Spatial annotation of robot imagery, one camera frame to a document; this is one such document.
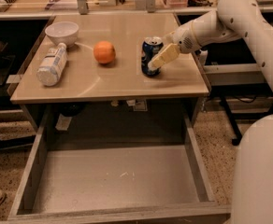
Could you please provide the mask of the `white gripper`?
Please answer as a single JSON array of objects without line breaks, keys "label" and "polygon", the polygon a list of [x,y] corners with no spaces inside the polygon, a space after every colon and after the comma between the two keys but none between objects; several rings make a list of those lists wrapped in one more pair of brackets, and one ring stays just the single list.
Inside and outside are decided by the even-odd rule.
[{"label": "white gripper", "polygon": [[163,47],[148,63],[150,70],[157,70],[173,62],[180,56],[180,53],[186,54],[201,49],[191,21],[182,24],[174,32],[164,35],[162,39],[168,45]]}]

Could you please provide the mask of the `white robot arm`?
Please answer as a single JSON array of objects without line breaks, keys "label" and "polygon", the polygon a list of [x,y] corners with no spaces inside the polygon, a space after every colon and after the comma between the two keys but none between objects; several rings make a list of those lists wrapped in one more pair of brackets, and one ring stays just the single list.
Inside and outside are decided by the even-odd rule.
[{"label": "white robot arm", "polygon": [[[211,43],[243,39],[273,92],[273,27],[256,0],[220,0],[215,10],[165,37],[149,62],[156,70]],[[237,151],[230,224],[273,224],[273,115],[244,133]]]}]

